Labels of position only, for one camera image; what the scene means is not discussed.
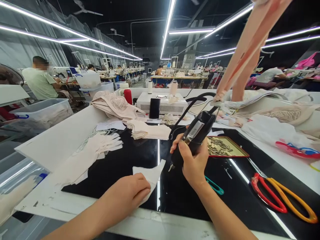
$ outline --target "blue handle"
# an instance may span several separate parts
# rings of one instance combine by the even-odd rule
[[[224,190],[219,187],[217,184],[215,184],[214,182],[212,182],[209,178],[207,178],[206,176],[204,176],[207,179],[207,183],[209,183],[209,185],[211,186],[211,188],[213,190],[215,190],[219,195],[223,195],[224,194]],[[211,184],[214,184],[216,187],[218,187],[219,189],[215,189]]]
[[[19,119],[27,119],[27,118],[29,118],[29,115],[28,114],[26,114],[26,117],[20,117],[19,115],[15,115],[17,118],[19,118]]]

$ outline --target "ceiling light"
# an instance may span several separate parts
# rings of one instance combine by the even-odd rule
[[[301,30],[301,31],[298,31],[298,32],[288,33],[288,34],[284,34],[284,35],[281,35],[281,36],[278,36],[278,37],[269,38],[269,39],[266,40],[266,42],[271,42],[271,41],[275,41],[275,40],[282,39],[282,38],[292,37],[292,36],[295,36],[295,35],[299,35],[299,34],[303,34],[303,33],[307,33],[307,32],[312,32],[312,31],[316,31],[316,30],[319,30],[319,29],[320,29],[320,27],[313,27],[313,28],[309,28],[309,29],[304,29],[304,30]]]
[[[206,33],[206,32],[212,32],[212,31],[213,31],[213,29],[193,30],[193,31],[180,31],[180,32],[169,32],[169,35]]]
[[[239,12],[238,14],[234,15],[234,17],[228,19],[227,21],[225,21],[224,23],[222,23],[221,25],[217,26],[212,32],[208,33],[205,38],[209,37],[211,34],[214,34],[215,32],[219,31],[221,28],[224,28],[226,26],[228,26],[230,23],[234,22],[235,20],[237,20],[238,18],[242,17],[243,15],[247,14],[248,12],[250,12],[253,9],[253,3],[250,4],[247,8],[245,8],[243,11]]]
[[[230,55],[230,54],[234,54],[234,52],[231,52],[231,53],[225,53],[225,54],[220,54],[220,55],[214,55],[214,56],[207,57],[207,58],[221,57],[221,56]]]
[[[41,17],[41,16],[39,16],[39,15],[37,15],[37,14],[34,14],[34,13],[32,13],[32,12],[29,12],[29,11],[27,11],[27,10],[25,10],[25,9],[23,9],[23,8],[20,8],[20,7],[16,6],[16,5],[14,5],[14,4],[11,4],[11,3],[8,3],[8,2],[6,2],[6,1],[0,0],[0,6],[6,7],[6,8],[8,8],[8,9],[11,9],[11,10],[16,11],[16,12],[18,12],[18,13],[21,13],[21,14],[26,15],[26,16],[28,16],[28,17],[37,19],[37,20],[39,20],[39,21],[41,21],[41,22],[44,22],[44,23],[49,24],[49,25],[51,25],[51,26],[54,26],[54,27],[56,27],[56,28],[62,29],[62,30],[67,31],[67,32],[69,32],[69,33],[75,34],[75,35],[77,35],[77,36],[79,36],[79,37],[86,38],[86,39],[88,39],[88,40],[90,40],[90,41],[93,41],[93,42],[95,42],[95,43],[99,43],[99,44],[101,44],[101,45],[103,45],[103,46],[106,46],[106,47],[108,47],[108,48],[114,49],[114,50],[116,50],[116,51],[118,51],[118,52],[122,52],[122,53],[124,53],[124,54],[126,54],[126,55],[129,55],[129,56],[138,58],[138,57],[136,57],[136,56],[134,56],[134,55],[132,55],[132,54],[130,54],[130,53],[127,53],[127,52],[125,52],[125,51],[122,51],[122,50],[120,50],[120,49],[118,49],[118,48],[115,48],[115,47],[113,47],[113,46],[111,46],[111,45],[108,45],[108,44],[106,44],[106,43],[104,43],[104,42],[98,41],[97,39],[94,39],[94,38],[91,38],[91,37],[89,37],[89,36],[83,35],[83,34],[81,34],[81,33],[79,33],[79,32],[76,32],[76,31],[68,28],[68,27],[64,27],[63,25],[61,25],[61,24],[59,24],[59,23],[53,22],[53,21],[51,21],[51,20],[49,20],[49,19],[46,19],[46,18],[44,18],[44,17]]]
[[[282,46],[282,45],[287,45],[287,44],[297,43],[297,42],[303,42],[303,41],[308,41],[308,40],[317,39],[317,38],[320,38],[320,35],[314,36],[314,37],[300,38],[300,39],[291,40],[291,41],[287,41],[287,42],[270,44],[270,45],[263,46],[261,48],[277,47],[277,46]]]
[[[59,40],[59,42],[87,42],[89,39],[65,39]]]
[[[170,27],[170,22],[171,22],[171,18],[172,18],[172,15],[173,15],[173,10],[174,10],[175,4],[176,4],[176,0],[171,0],[171,1],[170,1],[170,8],[169,8],[169,13],[168,13],[168,19],[167,19],[166,29],[165,29],[165,31],[164,31],[164,38],[163,38],[163,44],[162,44],[160,59],[162,58],[164,46],[165,46],[165,44],[166,44],[167,35],[168,35],[168,30],[169,30],[169,27]]]
[[[118,55],[115,55],[115,54],[112,54],[112,53],[99,51],[99,50],[96,50],[96,49],[93,49],[93,48],[87,48],[87,47],[83,47],[83,46],[79,46],[79,45],[75,45],[75,44],[71,44],[71,43],[67,43],[67,42],[63,42],[63,41],[58,41],[57,39],[54,39],[54,38],[49,38],[49,37],[41,36],[41,35],[38,35],[38,34],[33,34],[33,33],[25,32],[25,31],[21,31],[21,30],[18,30],[18,29],[15,29],[15,28],[11,28],[11,27],[6,27],[6,26],[0,25],[0,29],[6,30],[6,31],[10,31],[10,32],[19,33],[19,34],[23,34],[23,35],[27,35],[27,36],[30,36],[30,37],[44,39],[44,40],[51,41],[51,42],[56,42],[56,43],[60,43],[60,44],[65,44],[65,45],[77,47],[77,48],[82,48],[82,49],[86,49],[86,50],[93,51],[93,52],[98,52],[98,53],[102,53],[102,54],[107,54],[107,55],[111,55],[111,56],[115,56],[115,57],[119,57],[119,58],[125,58],[125,59],[128,59],[128,60],[132,60],[131,58],[126,58],[126,57],[118,56]]]

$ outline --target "white bottle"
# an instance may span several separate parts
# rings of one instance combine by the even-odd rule
[[[148,94],[152,94],[152,81],[148,82]]]
[[[119,95],[124,96],[124,90],[129,89],[129,84],[121,83],[119,86],[120,86]]]
[[[170,87],[170,95],[175,96],[177,93],[177,89],[178,89],[178,82],[177,80],[173,79]]]

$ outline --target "hand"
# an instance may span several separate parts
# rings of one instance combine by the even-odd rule
[[[150,193],[150,188],[142,173],[120,178],[98,200],[101,209],[106,209],[107,221],[103,228],[112,227],[129,216]]]

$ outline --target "hanging fabric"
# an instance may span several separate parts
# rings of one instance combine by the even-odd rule
[[[261,47],[269,32],[292,0],[253,0],[254,8],[241,34],[237,49],[217,89],[215,100],[223,99],[233,87],[232,101],[242,101],[250,75],[257,66]]]

